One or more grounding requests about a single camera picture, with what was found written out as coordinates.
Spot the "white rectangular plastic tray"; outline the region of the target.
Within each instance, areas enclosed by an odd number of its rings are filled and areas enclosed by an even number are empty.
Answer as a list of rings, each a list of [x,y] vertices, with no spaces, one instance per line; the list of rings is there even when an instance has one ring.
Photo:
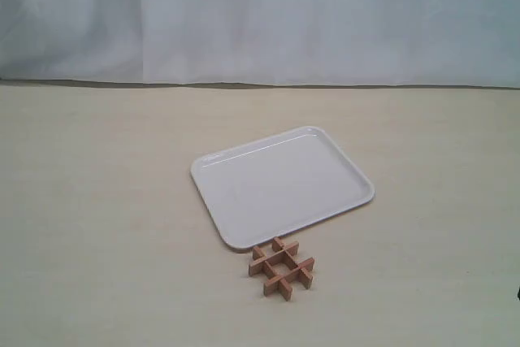
[[[249,249],[372,201],[375,186],[321,128],[202,156],[190,174],[223,243]]]

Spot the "white backdrop curtain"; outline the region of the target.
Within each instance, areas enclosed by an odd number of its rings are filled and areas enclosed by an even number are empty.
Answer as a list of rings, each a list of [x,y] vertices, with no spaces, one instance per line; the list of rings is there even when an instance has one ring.
[[[519,85],[519,0],[1,0],[1,76]]]

